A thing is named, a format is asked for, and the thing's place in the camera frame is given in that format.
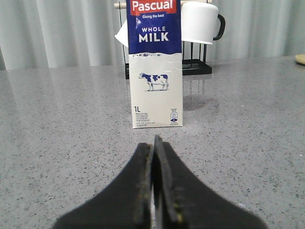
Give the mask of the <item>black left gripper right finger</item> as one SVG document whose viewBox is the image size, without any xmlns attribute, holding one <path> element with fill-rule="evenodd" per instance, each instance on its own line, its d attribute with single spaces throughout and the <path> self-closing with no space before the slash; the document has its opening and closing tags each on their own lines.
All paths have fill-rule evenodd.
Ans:
<svg viewBox="0 0 305 229">
<path fill-rule="evenodd" d="M 158 135 L 153 148 L 153 192 L 158 229 L 265 229 L 256 215 L 201 182 Z"/>
</svg>

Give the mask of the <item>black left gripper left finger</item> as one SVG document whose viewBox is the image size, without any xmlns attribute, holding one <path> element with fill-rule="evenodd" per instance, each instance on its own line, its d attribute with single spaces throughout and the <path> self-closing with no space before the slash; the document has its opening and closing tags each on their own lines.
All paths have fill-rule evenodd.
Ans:
<svg viewBox="0 0 305 229">
<path fill-rule="evenodd" d="M 149 144 L 138 144 L 120 174 L 98 195 L 66 213 L 55 229 L 149 229 L 151 227 L 151 166 Z"/>
</svg>

